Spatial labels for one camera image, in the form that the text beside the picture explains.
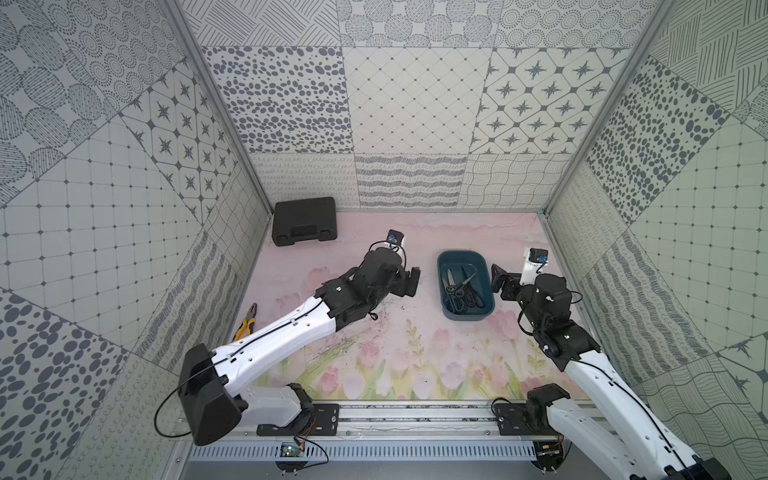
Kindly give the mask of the all black scissors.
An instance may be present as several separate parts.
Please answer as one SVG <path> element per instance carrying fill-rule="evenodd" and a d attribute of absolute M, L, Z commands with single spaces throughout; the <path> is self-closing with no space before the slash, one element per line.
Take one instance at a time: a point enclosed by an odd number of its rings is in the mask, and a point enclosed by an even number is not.
<path fill-rule="evenodd" d="M 462 274 L 464 276 L 464 279 L 467 276 L 470 276 L 470 274 L 464 266 L 461 267 Z M 464 295 L 464 301 L 466 305 L 469 308 L 484 308 L 485 307 L 485 301 L 483 300 L 480 293 L 472 286 L 472 283 L 470 282 L 470 285 L 466 287 L 466 293 Z"/>

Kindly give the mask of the teal plastic storage box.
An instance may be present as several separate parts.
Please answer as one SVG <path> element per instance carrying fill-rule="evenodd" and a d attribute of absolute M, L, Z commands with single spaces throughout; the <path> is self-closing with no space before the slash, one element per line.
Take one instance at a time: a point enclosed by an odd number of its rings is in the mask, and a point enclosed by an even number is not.
<path fill-rule="evenodd" d="M 452 321 L 480 321 L 493 313 L 495 301 L 488 265 L 470 250 L 448 250 L 437 259 L 443 313 Z"/>

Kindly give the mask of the black handled steel scissors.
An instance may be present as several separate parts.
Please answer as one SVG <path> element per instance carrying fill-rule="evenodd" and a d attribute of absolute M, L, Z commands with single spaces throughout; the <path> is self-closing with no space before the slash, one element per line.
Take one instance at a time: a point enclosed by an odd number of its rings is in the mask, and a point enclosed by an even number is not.
<path fill-rule="evenodd" d="M 444 275 L 444 291 L 446 295 L 447 309 L 454 314 L 459 314 L 463 312 L 465 304 L 461 297 L 457 297 L 453 294 L 453 285 L 456 284 L 452 271 L 447 269 Z"/>

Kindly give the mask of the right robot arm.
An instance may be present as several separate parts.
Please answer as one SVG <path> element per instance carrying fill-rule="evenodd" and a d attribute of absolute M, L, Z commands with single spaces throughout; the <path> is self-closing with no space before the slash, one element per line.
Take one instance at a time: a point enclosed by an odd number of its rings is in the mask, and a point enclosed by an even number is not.
<path fill-rule="evenodd" d="M 565 278 L 526 262 L 523 272 L 491 268 L 491 289 L 520 307 L 527 334 L 542 353 L 589 397 L 606 420 L 599 424 L 563 387 L 530 390 L 524 405 L 493 400 L 501 434 L 553 434 L 575 445 L 610 479 L 727 479 L 726 467 L 704 459 L 678 438 L 629 388 L 598 342 L 571 317 L 573 292 Z"/>

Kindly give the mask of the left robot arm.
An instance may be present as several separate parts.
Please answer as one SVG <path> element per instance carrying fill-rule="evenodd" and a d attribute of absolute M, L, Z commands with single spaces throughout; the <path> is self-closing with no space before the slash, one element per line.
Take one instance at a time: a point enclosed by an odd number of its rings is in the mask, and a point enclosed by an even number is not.
<path fill-rule="evenodd" d="M 193 346 L 184 357 L 176 392 L 194 444 L 224 438 L 243 419 L 290 436 L 307 432 L 318 419 L 300 384 L 255 389 L 253 382 L 305 346 L 373 316 L 387 296 L 414 296 L 420 275 L 419 268 L 405 267 L 404 253 L 378 247 L 255 333 L 214 349 Z"/>

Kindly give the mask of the black plastic tool case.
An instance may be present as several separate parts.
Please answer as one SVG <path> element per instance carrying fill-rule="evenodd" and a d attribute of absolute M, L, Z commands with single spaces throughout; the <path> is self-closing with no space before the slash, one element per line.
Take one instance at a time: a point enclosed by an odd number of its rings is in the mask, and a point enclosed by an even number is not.
<path fill-rule="evenodd" d="M 333 197 L 283 201 L 275 205 L 272 240 L 278 247 L 297 242 L 331 241 L 338 237 Z"/>

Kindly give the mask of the yellow black pliers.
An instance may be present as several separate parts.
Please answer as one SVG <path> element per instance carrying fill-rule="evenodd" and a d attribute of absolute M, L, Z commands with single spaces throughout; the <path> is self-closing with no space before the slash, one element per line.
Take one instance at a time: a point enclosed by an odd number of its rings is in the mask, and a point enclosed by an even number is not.
<path fill-rule="evenodd" d="M 246 316 L 242 320 L 241 325 L 236 330 L 233 337 L 234 341 L 238 341 L 247 336 L 250 336 L 254 332 L 255 317 L 257 315 L 257 311 L 258 311 L 258 306 L 256 303 L 253 303 L 251 307 L 248 309 Z"/>

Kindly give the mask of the right small circuit board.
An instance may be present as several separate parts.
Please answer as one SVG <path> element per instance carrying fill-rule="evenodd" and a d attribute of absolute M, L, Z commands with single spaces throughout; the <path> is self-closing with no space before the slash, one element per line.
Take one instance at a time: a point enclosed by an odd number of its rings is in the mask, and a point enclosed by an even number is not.
<path fill-rule="evenodd" d="M 534 460 L 532 464 L 543 473 L 554 473 L 562 465 L 565 450 L 562 443 L 534 442 Z"/>

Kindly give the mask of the left green circuit board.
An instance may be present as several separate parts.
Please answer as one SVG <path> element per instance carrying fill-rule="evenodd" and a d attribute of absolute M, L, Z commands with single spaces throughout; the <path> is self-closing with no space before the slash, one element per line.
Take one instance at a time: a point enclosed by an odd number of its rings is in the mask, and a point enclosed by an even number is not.
<path fill-rule="evenodd" d="M 275 465 L 282 473 L 296 473 L 307 464 L 302 444 L 283 442 Z"/>

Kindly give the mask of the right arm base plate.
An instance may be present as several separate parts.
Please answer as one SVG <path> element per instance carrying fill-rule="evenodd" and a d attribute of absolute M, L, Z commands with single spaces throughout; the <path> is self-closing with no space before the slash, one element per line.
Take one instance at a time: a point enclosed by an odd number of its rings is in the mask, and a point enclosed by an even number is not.
<path fill-rule="evenodd" d="M 546 411 L 530 402 L 495 399 L 490 410 L 501 436 L 559 436 L 547 420 Z"/>

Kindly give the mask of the aluminium rail frame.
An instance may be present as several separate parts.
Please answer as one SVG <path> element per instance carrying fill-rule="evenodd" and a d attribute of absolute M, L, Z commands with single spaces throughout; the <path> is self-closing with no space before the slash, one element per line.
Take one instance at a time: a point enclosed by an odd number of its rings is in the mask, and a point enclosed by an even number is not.
<path fill-rule="evenodd" d="M 490 405 L 494 400 L 487 404 L 477 402 L 459 402 L 456 404 L 445 402 L 434 404 L 419 402 L 413 404 L 408 402 L 343 403 L 339 404 L 340 413 L 337 433 L 335 436 L 329 436 L 328 438 L 341 438 L 344 436 L 348 438 L 362 438 L 366 435 L 390 439 L 396 437 L 426 438 L 429 436 L 447 439 L 461 435 L 501 436 L 496 419 L 490 410 Z M 563 436 L 565 431 L 557 430 L 553 427 L 552 422 L 556 417 L 562 420 L 569 418 L 577 423 L 590 422 L 592 420 L 592 417 L 581 409 L 580 404 L 573 401 L 565 391 L 558 389 L 554 384 L 530 391 L 528 398 L 524 401 L 511 402 L 530 402 L 544 409 L 549 425 L 559 433 L 559 436 Z M 307 401 L 299 406 L 299 413 L 302 409 L 311 408 L 313 404 L 320 403 Z M 267 419 L 261 419 L 256 413 L 246 411 L 234 416 L 226 414 L 225 422 L 222 424 L 216 421 L 205 423 L 191 419 L 188 421 L 188 425 L 194 443 L 198 446 L 205 446 L 217 442 L 226 436 L 258 436 L 256 430 L 260 424 L 285 427 L 294 419 L 281 426 L 273 424 Z M 302 444 L 313 437 L 319 436 L 265 438 L 292 439 L 297 444 Z M 553 436 L 502 437 L 534 438 L 538 441 L 544 437 L 554 438 Z"/>

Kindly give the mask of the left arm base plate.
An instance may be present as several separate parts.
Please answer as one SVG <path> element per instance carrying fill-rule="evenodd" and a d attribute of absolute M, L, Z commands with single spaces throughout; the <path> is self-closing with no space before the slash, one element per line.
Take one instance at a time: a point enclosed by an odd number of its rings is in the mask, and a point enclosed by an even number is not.
<path fill-rule="evenodd" d="M 285 427 L 271 424 L 257 426 L 259 437 L 335 436 L 338 429 L 340 405 L 333 403 L 313 404 L 302 409 L 299 415 Z"/>

